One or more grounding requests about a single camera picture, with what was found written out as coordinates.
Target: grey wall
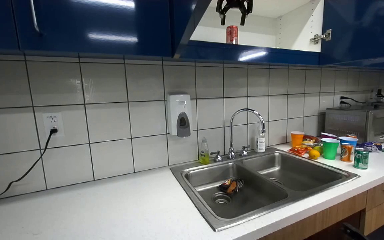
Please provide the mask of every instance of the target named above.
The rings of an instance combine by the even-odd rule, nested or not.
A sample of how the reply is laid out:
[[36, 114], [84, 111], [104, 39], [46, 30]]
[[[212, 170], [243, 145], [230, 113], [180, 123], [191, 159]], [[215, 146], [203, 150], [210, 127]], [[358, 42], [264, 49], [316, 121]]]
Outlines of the grey wall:
[[[352, 69], [0, 57], [0, 193], [43, 151], [46, 114], [62, 114], [64, 137], [4, 197], [192, 162], [204, 138], [226, 153], [230, 118], [244, 107], [263, 114], [271, 146], [290, 131], [318, 135], [339, 97], [366, 101], [380, 87], [383, 71]], [[180, 93], [194, 101], [188, 139], [167, 135], [164, 101]], [[236, 119], [236, 149], [252, 143], [256, 123]]]

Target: electrical outlet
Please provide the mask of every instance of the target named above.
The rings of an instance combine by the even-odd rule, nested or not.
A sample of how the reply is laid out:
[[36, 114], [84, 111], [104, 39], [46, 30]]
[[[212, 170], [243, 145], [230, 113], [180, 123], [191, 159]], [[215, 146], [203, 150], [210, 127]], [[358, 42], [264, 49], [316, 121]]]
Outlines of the electrical outlet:
[[44, 115], [44, 133], [50, 133], [52, 129], [58, 129], [58, 138], [64, 138], [63, 118], [62, 114], [46, 114]]

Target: sink basin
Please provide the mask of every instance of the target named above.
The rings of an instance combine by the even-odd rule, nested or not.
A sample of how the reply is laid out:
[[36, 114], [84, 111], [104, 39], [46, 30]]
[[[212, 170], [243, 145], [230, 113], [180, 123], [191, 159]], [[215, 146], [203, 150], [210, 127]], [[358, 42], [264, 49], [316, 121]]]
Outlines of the sink basin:
[[[359, 178], [274, 149], [210, 166], [179, 166], [171, 171], [216, 233]], [[218, 187], [228, 179], [240, 179], [244, 187], [231, 198], [220, 197]]]
[[[186, 171], [184, 178], [199, 199], [222, 219], [235, 219], [255, 210], [268, 209], [288, 198], [282, 187], [235, 163]], [[218, 187], [227, 179], [242, 179], [246, 186], [240, 194], [228, 198], [226, 201], [228, 203], [218, 203]]]

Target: can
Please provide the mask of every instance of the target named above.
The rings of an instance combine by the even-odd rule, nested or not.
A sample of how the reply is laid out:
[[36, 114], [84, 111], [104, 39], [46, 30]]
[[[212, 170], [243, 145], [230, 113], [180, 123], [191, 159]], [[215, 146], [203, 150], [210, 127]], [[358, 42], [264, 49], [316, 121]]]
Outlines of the can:
[[354, 151], [354, 147], [351, 145], [342, 145], [342, 162], [352, 162], [352, 151]]
[[359, 170], [367, 170], [368, 169], [368, 155], [370, 155], [370, 153], [366, 149], [356, 149], [355, 150], [354, 167], [359, 169]]
[[238, 26], [228, 26], [227, 27], [227, 43], [228, 45], [238, 45]]

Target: white countertop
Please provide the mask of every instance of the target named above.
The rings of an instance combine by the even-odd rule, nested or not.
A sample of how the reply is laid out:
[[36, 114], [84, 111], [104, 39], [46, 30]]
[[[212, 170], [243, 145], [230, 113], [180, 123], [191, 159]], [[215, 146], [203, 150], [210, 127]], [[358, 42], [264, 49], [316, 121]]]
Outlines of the white countertop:
[[164, 169], [0, 201], [0, 240], [259, 239], [384, 183], [384, 154], [367, 171], [320, 162], [360, 178], [222, 233]]

